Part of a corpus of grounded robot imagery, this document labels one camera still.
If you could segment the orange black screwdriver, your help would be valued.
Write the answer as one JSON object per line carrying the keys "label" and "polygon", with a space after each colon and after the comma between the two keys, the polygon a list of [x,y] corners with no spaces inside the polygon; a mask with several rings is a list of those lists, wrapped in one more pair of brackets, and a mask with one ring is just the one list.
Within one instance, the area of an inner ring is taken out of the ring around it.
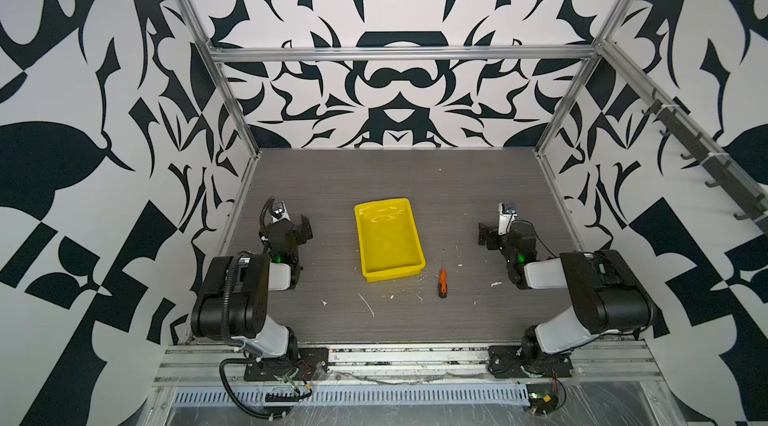
{"label": "orange black screwdriver", "polygon": [[438,276],[438,296],[445,299],[448,294],[447,271],[444,265],[444,251],[441,251],[440,270]]}

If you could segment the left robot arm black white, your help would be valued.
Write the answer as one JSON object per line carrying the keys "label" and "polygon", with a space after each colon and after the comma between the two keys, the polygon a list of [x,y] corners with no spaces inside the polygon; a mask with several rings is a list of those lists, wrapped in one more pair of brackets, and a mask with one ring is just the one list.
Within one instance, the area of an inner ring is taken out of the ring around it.
{"label": "left robot arm black white", "polygon": [[294,363],[295,334],[269,316],[268,296],[298,285],[299,247],[313,238],[311,223],[304,215],[298,223],[282,217],[267,225],[260,238],[260,254],[244,251],[212,260],[192,310],[191,332],[263,361]]}

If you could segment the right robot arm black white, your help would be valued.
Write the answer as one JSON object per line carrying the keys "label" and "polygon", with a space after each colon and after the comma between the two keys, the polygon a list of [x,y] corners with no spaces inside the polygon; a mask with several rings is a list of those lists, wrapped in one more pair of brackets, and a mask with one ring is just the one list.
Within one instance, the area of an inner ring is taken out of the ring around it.
{"label": "right robot arm black white", "polygon": [[518,289],[565,290],[571,302],[528,327],[519,346],[491,346],[488,371],[494,377],[568,377],[576,349],[604,336],[637,338],[654,325],[657,307],[619,252],[576,251],[539,260],[537,240],[534,226],[524,221],[478,225],[478,244],[501,253]]}

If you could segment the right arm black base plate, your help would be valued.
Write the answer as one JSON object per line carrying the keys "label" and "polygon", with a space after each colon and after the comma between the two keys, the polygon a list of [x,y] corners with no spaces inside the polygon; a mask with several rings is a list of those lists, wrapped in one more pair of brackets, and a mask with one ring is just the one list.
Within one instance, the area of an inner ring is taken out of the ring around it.
{"label": "right arm black base plate", "polygon": [[517,345],[494,345],[488,348],[488,355],[487,371],[497,379],[572,376],[569,353],[549,355],[537,349],[525,352],[522,346]]}

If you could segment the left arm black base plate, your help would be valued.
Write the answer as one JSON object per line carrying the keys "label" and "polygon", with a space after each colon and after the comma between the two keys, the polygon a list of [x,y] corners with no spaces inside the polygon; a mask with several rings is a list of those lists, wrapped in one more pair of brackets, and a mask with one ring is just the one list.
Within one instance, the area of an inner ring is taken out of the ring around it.
{"label": "left arm black base plate", "polygon": [[277,381],[291,378],[294,381],[312,381],[328,370],[328,348],[298,348],[285,355],[256,361],[245,369],[246,382]]}

